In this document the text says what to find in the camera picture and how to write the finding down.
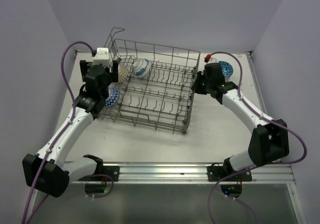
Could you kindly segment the brown patterned bowl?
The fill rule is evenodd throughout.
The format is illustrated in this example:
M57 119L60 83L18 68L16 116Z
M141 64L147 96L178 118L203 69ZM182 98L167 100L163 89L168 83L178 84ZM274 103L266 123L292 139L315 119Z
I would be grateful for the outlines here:
M129 75L129 70L125 66L118 67L118 83L122 83Z

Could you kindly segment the red diamond pattern bowl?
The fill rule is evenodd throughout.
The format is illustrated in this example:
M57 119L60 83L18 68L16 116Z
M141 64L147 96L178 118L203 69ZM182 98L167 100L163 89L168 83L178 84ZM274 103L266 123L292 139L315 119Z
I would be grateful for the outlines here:
M232 65L226 61L219 61L219 64L221 66L225 81L228 82L230 80L231 76L233 75L234 69L233 69Z

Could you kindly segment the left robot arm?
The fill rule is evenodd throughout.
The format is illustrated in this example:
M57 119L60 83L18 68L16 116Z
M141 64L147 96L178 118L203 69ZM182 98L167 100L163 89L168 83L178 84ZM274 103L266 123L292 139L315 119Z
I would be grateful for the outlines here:
M74 181L86 177L96 181L106 176L103 160L96 156L87 154L71 163L65 160L83 131L105 108L109 85L118 81L119 61L103 67L82 60L80 69L84 85L69 115L47 144L35 155L27 154L22 161L26 184L55 198Z

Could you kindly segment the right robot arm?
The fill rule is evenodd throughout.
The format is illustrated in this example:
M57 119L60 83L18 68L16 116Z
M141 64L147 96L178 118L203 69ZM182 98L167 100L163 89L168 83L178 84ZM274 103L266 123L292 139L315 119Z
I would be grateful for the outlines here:
M209 94L233 112L251 134L245 151L225 159L222 166L211 167L211 171L220 178L235 180L242 170L270 164L289 154L286 122L274 120L252 105L236 84L225 81L219 63L206 64L204 70L197 73L191 89L196 94Z

